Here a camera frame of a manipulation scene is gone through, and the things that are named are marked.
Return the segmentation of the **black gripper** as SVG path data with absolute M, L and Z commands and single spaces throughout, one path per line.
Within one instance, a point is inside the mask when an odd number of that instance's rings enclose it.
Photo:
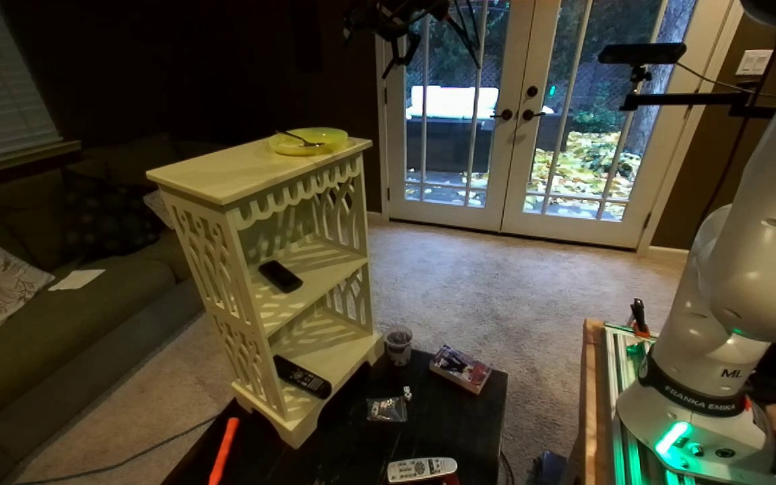
M 407 66 L 416 58 L 421 34 L 412 24 L 423 16 L 446 18 L 451 14 L 451 0 L 354 0 L 346 11 L 342 38 L 350 39 L 361 30 L 377 31 L 392 43 L 393 66 Z

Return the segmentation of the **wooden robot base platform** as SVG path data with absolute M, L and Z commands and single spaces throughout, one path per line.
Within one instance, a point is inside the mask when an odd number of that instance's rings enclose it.
M 669 469 L 661 458 L 626 430 L 617 415 L 621 394 L 636 380 L 630 344 L 646 344 L 626 325 L 599 318 L 582 322 L 579 363 L 579 430 L 571 450 L 566 485 L 776 485 L 776 469 L 761 476 L 704 479 L 684 469 Z M 750 408 L 762 412 L 776 445 L 776 404 Z

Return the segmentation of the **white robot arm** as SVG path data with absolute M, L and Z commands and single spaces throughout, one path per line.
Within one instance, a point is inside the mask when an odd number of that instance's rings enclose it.
M 776 24 L 776 0 L 742 0 Z M 615 415 L 661 466 L 776 485 L 776 437 L 746 380 L 776 344 L 776 113 L 731 204 L 702 224 L 661 336 Z

